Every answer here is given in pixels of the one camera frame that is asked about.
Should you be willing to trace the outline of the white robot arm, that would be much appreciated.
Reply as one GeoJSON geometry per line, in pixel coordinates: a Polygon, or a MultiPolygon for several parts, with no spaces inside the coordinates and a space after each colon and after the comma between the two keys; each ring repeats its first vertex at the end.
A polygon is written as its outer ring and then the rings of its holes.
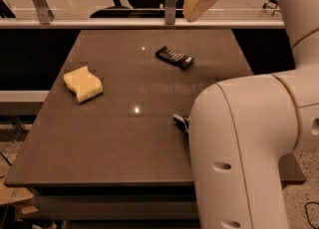
{"type": "Polygon", "coordinates": [[[289,229],[278,163],[318,143],[319,0],[278,0],[295,67],[214,84],[190,112],[201,229],[289,229]]]}

